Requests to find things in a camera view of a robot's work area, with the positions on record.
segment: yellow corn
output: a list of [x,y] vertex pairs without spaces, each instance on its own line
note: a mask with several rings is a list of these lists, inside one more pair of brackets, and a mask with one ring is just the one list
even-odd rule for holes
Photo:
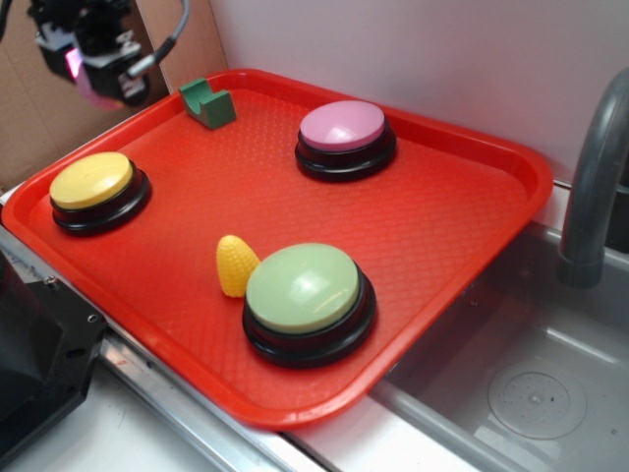
[[238,236],[223,236],[216,247],[216,267],[223,293],[228,297],[244,297],[247,282],[259,258]]

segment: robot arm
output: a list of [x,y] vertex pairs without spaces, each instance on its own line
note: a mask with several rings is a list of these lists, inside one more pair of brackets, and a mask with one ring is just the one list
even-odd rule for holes
[[[0,38],[11,0],[1,0]],[[130,0],[31,0],[29,15],[37,25],[36,43],[48,69],[78,84],[79,74],[97,95],[139,105],[148,96],[146,72],[173,48],[190,15],[190,0],[173,34],[142,58],[134,33],[122,26]]]

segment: black button base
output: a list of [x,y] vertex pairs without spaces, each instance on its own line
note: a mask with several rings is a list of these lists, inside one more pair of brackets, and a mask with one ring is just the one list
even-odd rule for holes
[[310,177],[327,182],[358,180],[386,167],[395,155],[396,137],[384,122],[384,131],[373,143],[358,149],[325,151],[307,145],[299,132],[295,156],[298,168]]
[[304,334],[287,334],[261,324],[245,298],[243,328],[256,352],[273,364],[290,368],[319,367],[356,350],[372,332],[376,319],[375,291],[357,267],[359,293],[354,305],[337,322]]
[[108,231],[132,219],[146,205],[151,195],[148,177],[131,162],[133,175],[116,195],[101,204],[81,209],[64,209],[52,199],[52,217],[64,231],[89,236]]

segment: pink button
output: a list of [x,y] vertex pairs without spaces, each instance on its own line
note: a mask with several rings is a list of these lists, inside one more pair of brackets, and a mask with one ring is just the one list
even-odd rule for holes
[[311,148],[330,152],[358,149],[382,134],[384,113],[364,101],[335,101],[306,115],[300,130]]

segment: black device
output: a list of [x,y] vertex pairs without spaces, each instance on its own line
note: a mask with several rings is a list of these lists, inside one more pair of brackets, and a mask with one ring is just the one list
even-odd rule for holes
[[105,328],[63,282],[24,283],[0,252],[0,469],[86,399]]
[[[0,39],[12,0],[1,0]],[[31,0],[29,15],[37,26],[36,43],[48,69],[77,83],[85,74],[97,94],[126,105],[140,105],[149,92],[146,72],[174,47],[190,15],[190,0],[173,34],[152,54],[142,56],[134,33],[122,19],[130,0]]]

